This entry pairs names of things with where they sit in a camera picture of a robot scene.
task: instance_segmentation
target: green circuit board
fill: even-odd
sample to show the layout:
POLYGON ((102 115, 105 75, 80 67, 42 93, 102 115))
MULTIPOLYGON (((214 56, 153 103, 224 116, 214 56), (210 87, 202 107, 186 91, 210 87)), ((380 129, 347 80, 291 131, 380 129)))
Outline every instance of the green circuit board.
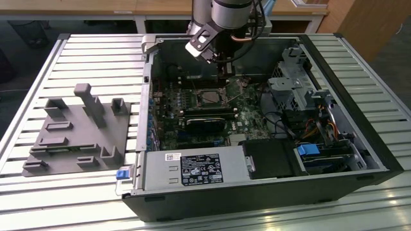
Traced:
POLYGON ((269 131, 258 112, 258 83, 248 84, 241 77, 229 78, 218 89, 182 90, 169 84, 158 100, 160 149, 176 150, 229 146, 229 136, 244 134, 246 140, 269 138, 269 131), (226 119, 222 131, 212 134, 188 134, 180 110, 236 108, 236 118, 226 119))

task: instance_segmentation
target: power supply label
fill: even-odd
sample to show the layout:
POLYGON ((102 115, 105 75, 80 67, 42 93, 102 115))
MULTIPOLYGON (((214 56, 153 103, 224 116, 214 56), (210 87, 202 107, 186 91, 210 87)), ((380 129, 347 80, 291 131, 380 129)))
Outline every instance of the power supply label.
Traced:
POLYGON ((181 156, 180 163, 184 186, 224 182, 218 154, 181 156))

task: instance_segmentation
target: white label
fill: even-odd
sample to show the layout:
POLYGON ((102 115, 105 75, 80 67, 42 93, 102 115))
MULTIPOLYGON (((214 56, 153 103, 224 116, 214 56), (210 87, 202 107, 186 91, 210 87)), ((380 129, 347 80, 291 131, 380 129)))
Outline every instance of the white label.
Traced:
POLYGON ((133 13, 132 11, 114 11, 114 13, 133 13))
POLYGON ((165 153, 165 161, 180 160, 180 153, 165 153))

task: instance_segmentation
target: motherboard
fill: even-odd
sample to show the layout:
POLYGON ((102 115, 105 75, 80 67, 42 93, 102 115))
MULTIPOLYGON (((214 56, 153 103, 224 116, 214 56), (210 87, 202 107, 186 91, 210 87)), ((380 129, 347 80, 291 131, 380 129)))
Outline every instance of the motherboard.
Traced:
POLYGON ((212 88, 218 84, 185 78, 157 88, 160 150, 233 146, 269 138, 257 103, 261 83, 230 77, 212 88))

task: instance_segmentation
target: aluminum slotted table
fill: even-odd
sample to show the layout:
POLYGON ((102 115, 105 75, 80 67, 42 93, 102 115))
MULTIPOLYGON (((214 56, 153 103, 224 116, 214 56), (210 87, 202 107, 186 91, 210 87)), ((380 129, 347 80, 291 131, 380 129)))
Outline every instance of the aluminum slotted table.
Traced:
MULTIPOLYGON (((375 230, 411 223, 411 113, 343 38, 309 35, 405 172, 335 202, 144 223, 116 195, 116 171, 25 178, 22 164, 46 113, 46 98, 92 85, 102 103, 132 103, 124 164, 134 162, 142 82, 142 35, 66 35, 57 40, 0 142, 0 230, 375 230)), ((321 77, 312 70, 324 89, 321 77)), ((130 189, 130 182, 121 189, 130 189)))

